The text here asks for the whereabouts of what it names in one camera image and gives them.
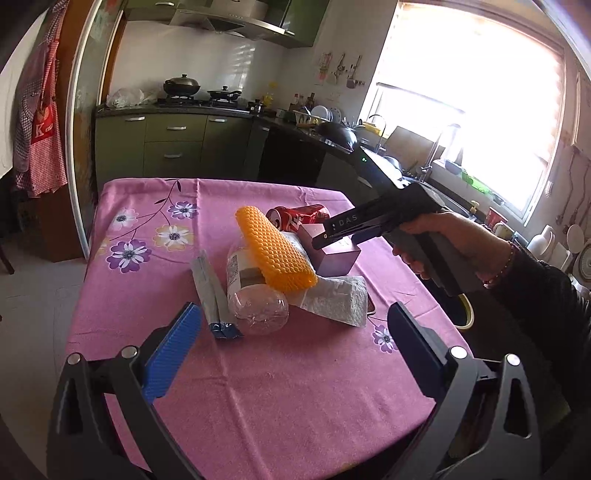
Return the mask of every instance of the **purple box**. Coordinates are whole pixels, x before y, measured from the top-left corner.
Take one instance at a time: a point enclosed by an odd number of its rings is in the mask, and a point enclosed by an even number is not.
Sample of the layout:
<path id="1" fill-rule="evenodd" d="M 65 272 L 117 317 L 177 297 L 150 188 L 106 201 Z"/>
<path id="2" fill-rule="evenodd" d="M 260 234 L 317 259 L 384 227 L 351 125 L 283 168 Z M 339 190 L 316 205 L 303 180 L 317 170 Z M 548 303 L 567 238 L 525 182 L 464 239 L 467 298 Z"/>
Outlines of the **purple box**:
<path id="1" fill-rule="evenodd" d="M 312 239 L 324 233 L 321 223 L 300 225 L 297 236 L 304 246 L 316 274 L 320 277 L 344 277 L 349 274 L 361 249 L 346 236 L 322 250 L 315 250 Z"/>

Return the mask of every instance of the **purple flower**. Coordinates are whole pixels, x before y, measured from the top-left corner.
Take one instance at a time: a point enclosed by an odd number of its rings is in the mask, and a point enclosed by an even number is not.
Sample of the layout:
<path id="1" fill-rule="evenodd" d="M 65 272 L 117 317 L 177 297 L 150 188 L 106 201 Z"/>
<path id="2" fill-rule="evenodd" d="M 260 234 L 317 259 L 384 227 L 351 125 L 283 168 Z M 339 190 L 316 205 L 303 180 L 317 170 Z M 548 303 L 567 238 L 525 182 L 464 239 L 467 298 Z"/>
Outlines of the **purple flower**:
<path id="1" fill-rule="evenodd" d="M 193 214 L 197 210 L 199 210 L 199 207 L 189 202 L 177 202 L 168 207 L 168 212 L 173 214 L 173 218 L 178 219 L 193 218 Z"/>
<path id="2" fill-rule="evenodd" d="M 130 242 L 119 242 L 111 247 L 112 255 L 107 257 L 109 268 L 121 269 L 121 273 L 137 272 L 139 266 L 150 260 L 152 251 L 146 248 L 146 242 L 132 240 Z"/>
<path id="3" fill-rule="evenodd" d="M 375 332 L 372 335 L 374 336 L 374 343 L 380 346 L 382 352 L 392 353 L 394 350 L 398 350 L 390 332 L 384 325 L 375 327 Z"/>

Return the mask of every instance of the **blue gripper pad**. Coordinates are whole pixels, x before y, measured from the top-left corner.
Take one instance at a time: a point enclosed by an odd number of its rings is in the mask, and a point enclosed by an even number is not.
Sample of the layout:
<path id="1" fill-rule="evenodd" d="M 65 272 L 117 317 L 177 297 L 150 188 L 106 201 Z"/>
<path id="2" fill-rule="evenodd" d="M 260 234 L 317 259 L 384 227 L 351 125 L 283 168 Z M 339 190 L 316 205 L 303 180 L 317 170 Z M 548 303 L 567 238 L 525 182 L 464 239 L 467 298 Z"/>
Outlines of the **blue gripper pad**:
<path id="1" fill-rule="evenodd" d="M 166 395 L 201 330 L 201 308 L 189 304 L 178 316 L 144 368 L 142 393 L 148 403 Z"/>

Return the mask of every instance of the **plastic bag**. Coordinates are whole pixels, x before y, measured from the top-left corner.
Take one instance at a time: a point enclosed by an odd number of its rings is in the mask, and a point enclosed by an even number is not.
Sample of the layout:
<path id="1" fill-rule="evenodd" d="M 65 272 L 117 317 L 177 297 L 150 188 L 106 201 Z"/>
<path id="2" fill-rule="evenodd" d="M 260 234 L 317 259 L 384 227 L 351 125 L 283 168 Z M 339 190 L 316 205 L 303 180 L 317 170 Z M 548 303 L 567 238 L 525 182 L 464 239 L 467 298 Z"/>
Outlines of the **plastic bag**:
<path id="1" fill-rule="evenodd" d="M 107 97 L 107 107 L 124 108 L 143 103 L 145 94 L 139 88 L 120 88 Z"/>

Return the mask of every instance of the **human hand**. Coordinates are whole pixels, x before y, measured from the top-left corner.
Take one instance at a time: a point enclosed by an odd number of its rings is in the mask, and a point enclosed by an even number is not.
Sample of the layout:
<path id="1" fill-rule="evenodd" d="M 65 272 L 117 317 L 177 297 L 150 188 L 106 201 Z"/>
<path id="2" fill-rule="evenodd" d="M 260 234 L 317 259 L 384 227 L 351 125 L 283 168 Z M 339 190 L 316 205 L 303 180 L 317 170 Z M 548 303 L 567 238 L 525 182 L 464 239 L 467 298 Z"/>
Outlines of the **human hand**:
<path id="1" fill-rule="evenodd" d="M 452 243 L 472 264 L 476 275 L 483 282 L 496 277 L 509 261 L 511 246 L 506 241 L 490 233 L 483 226 L 453 212 L 426 213 L 412 222 L 400 226 L 403 232 L 418 235 L 425 232 L 438 232 Z M 397 247 L 392 250 L 400 255 L 413 272 L 428 280 L 425 265 L 418 262 Z"/>

